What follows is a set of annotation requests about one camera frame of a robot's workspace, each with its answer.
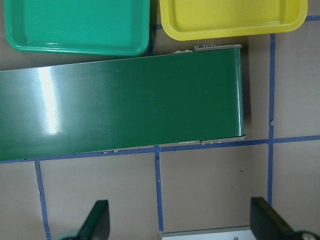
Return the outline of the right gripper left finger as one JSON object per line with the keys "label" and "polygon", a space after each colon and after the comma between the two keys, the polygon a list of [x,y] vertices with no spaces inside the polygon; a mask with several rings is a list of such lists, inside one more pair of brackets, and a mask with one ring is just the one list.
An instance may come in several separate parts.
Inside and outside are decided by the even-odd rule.
{"label": "right gripper left finger", "polygon": [[108,200],[98,200],[76,235],[77,240],[108,240],[110,236]]}

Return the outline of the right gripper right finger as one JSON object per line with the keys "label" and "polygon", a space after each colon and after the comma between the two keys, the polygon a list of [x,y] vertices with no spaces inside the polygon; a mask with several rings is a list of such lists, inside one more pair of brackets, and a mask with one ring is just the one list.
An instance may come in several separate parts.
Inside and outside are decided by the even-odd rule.
{"label": "right gripper right finger", "polygon": [[250,200],[250,228],[257,240],[295,239],[295,231],[263,197]]}

